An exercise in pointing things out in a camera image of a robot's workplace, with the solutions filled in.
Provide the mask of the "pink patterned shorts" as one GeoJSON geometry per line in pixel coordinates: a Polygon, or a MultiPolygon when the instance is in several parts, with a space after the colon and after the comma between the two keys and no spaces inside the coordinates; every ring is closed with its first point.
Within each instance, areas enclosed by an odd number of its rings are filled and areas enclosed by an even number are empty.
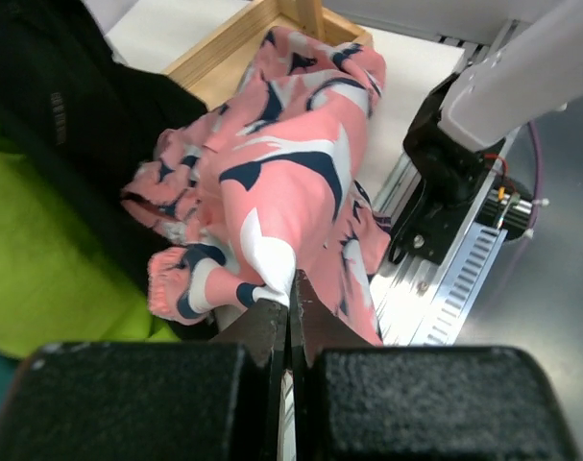
{"type": "Polygon", "coordinates": [[[121,194],[169,243],[148,264],[153,314],[190,326],[220,306],[288,304],[303,271],[335,316],[381,343],[370,282],[391,224],[356,176],[385,75],[370,47],[277,26],[227,102],[160,135],[121,194]]]}

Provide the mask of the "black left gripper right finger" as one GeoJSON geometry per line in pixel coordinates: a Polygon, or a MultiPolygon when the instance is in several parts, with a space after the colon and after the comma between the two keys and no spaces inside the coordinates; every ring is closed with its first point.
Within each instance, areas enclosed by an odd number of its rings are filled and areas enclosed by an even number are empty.
{"type": "Polygon", "coordinates": [[[552,389],[527,352],[375,347],[298,273],[290,306],[301,460],[577,460],[552,389]]]}

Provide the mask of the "black shorts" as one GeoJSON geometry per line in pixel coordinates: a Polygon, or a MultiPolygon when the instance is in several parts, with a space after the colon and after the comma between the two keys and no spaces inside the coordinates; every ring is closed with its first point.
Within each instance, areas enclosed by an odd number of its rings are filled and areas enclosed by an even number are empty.
{"type": "Polygon", "coordinates": [[[121,206],[158,136],[206,112],[169,77],[117,61],[80,1],[0,1],[0,129],[145,298],[165,246],[121,206]]]}

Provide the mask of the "lime green shorts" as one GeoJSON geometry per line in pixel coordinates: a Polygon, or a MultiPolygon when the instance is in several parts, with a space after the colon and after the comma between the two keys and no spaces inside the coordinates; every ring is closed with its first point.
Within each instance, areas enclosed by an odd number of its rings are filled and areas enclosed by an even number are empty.
{"type": "Polygon", "coordinates": [[[54,341],[177,339],[0,129],[0,352],[25,357],[54,341]]]}

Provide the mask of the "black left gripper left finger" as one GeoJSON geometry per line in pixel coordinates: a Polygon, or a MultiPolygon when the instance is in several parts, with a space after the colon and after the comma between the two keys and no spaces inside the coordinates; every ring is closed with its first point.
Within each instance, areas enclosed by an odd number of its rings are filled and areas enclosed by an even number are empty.
{"type": "Polygon", "coordinates": [[[287,310],[209,341],[51,343],[19,367],[0,460],[275,460],[287,310]]]}

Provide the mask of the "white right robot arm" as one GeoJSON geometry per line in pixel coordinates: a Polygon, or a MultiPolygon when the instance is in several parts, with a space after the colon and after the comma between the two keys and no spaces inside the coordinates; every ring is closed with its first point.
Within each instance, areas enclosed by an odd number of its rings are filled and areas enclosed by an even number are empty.
{"type": "Polygon", "coordinates": [[[583,1],[564,1],[503,47],[428,93],[403,141],[421,179],[392,243],[446,258],[504,138],[583,96],[583,1]]]}

